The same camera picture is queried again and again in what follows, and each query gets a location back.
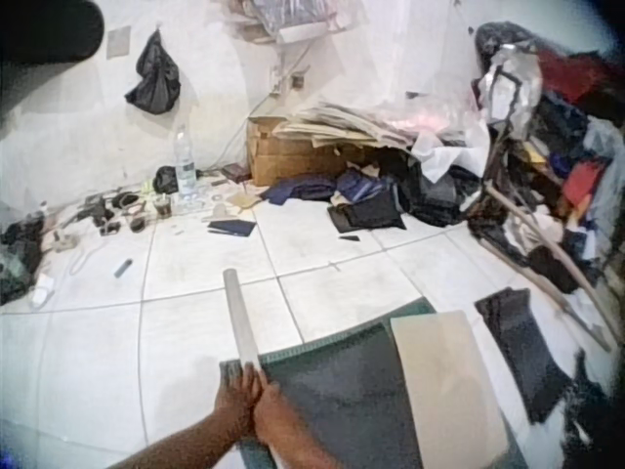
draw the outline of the red fabric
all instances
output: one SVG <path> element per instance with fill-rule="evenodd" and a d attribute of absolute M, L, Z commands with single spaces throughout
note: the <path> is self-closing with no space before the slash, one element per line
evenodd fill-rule
<path fill-rule="evenodd" d="M 562 186 L 562 194 L 573 207 L 594 191 L 603 170 L 604 166 L 597 162 L 586 161 L 575 165 Z"/>
<path fill-rule="evenodd" d="M 538 51 L 538 59 L 543 87 L 560 93 L 572 104 L 610 76 L 601 58 L 594 54 L 562 57 L 543 49 Z"/>

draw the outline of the wooden stick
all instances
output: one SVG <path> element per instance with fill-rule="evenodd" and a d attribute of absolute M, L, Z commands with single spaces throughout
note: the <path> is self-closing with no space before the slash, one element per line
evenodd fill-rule
<path fill-rule="evenodd" d="M 542 233 L 540 228 L 538 228 L 538 226 L 531 220 L 531 218 L 527 214 L 523 213 L 504 194 L 502 194 L 500 191 L 493 188 L 492 183 L 490 181 L 484 185 L 484 188 L 486 190 L 486 193 L 488 193 L 497 201 L 499 201 L 504 207 L 510 210 L 514 215 L 519 217 L 526 225 L 528 225 L 531 228 L 533 232 L 536 233 L 538 237 L 540 237 L 542 243 L 551 250 L 551 252 L 554 254 L 556 259 L 562 262 L 564 267 L 573 276 L 573 278 L 575 278 L 577 283 L 584 289 L 584 291 L 586 291 L 586 293 L 588 293 L 588 296 L 590 297 L 593 304 L 597 308 L 597 311 L 599 311 L 599 314 L 602 315 L 602 318 L 605 321 L 605 325 L 609 329 L 610 333 L 612 334 L 616 342 L 621 343 L 622 342 L 621 334 L 619 333 L 618 330 L 616 330 L 616 327 L 614 327 L 612 323 L 609 321 L 608 319 L 609 312 L 607 311 L 607 308 L 605 307 L 601 298 L 599 298 L 599 295 L 595 291 L 595 288 L 593 288 L 593 285 L 590 284 L 588 279 L 584 276 L 584 274 L 582 274 L 582 272 L 575 265 L 575 263 L 571 260 L 571 258 L 568 257 L 568 254 L 566 254 L 559 245 L 557 245 L 555 242 L 548 239 Z"/>
<path fill-rule="evenodd" d="M 493 246 L 486 239 L 484 238 L 480 239 L 479 244 L 488 252 L 497 256 L 503 262 L 508 264 L 508 266 L 511 269 L 513 269 L 514 271 L 518 272 L 519 274 L 527 278 L 529 281 L 535 284 L 538 288 L 543 290 L 547 295 L 549 295 L 556 303 L 558 303 L 558 306 L 560 306 L 566 314 L 571 316 L 573 320 L 575 320 L 575 322 L 577 322 L 579 326 L 588 333 L 588 335 L 590 335 L 593 339 L 595 339 L 595 341 L 606 352 L 609 352 L 611 350 L 609 344 L 605 340 L 604 329 L 600 325 L 597 325 L 597 324 L 592 324 L 592 326 L 589 326 L 586 321 L 581 319 L 579 315 L 575 313 L 575 310 L 573 309 L 573 307 L 570 306 L 570 303 L 568 302 L 568 300 L 564 298 L 564 295 L 562 294 L 562 292 L 559 291 L 557 288 L 555 288 L 554 285 L 547 278 L 539 276 L 534 271 L 532 271 L 529 267 L 521 267 L 518 264 L 515 264 L 513 261 L 511 261 L 508 258 L 508 256 L 502 253 L 499 249 Z"/>

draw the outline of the fabric scrap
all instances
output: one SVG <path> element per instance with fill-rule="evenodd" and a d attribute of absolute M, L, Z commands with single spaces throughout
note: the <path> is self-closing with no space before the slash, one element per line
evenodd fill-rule
<path fill-rule="evenodd" d="M 570 378 L 556 365 L 529 307 L 529 289 L 506 288 L 476 303 L 513 373 L 531 423 L 544 422 Z"/>

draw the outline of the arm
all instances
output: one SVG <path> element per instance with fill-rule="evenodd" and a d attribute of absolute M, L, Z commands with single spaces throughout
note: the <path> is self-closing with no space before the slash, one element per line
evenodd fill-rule
<path fill-rule="evenodd" d="M 253 428 L 260 383 L 251 364 L 242 376 L 225 377 L 215 410 L 195 425 L 144 449 L 111 469 L 206 469 L 213 467 Z"/>
<path fill-rule="evenodd" d="M 341 464 L 311 435 L 279 386 L 268 384 L 262 372 L 260 379 L 264 391 L 254 409 L 258 439 L 270 446 L 289 469 L 340 469 Z"/>

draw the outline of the beige paper sheet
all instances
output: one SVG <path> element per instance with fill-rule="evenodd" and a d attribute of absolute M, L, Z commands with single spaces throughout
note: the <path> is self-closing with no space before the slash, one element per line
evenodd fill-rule
<path fill-rule="evenodd" d="M 487 467 L 508 438 L 464 313 L 391 321 L 425 469 Z"/>

